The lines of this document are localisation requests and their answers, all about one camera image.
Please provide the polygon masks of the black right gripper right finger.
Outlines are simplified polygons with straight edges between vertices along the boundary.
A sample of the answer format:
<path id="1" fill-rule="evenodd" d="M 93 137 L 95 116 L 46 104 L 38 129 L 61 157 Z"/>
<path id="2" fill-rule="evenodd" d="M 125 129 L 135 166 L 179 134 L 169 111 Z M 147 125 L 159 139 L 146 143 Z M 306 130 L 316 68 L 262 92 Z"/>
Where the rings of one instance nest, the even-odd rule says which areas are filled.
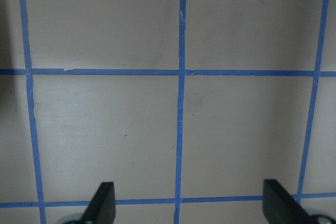
<path id="1" fill-rule="evenodd" d="M 268 223 L 318 223 L 318 217 L 309 215 L 276 179 L 264 179 L 262 190 L 263 214 Z"/>

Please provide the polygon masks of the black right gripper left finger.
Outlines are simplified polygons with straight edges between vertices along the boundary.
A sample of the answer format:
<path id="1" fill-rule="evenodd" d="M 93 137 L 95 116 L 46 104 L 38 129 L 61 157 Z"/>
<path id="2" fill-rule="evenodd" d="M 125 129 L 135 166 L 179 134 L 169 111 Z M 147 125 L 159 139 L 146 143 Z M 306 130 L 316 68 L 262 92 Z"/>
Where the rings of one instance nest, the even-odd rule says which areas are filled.
<path id="1" fill-rule="evenodd" d="M 101 183 L 79 223 L 113 224 L 116 216 L 115 203 L 114 183 Z"/>

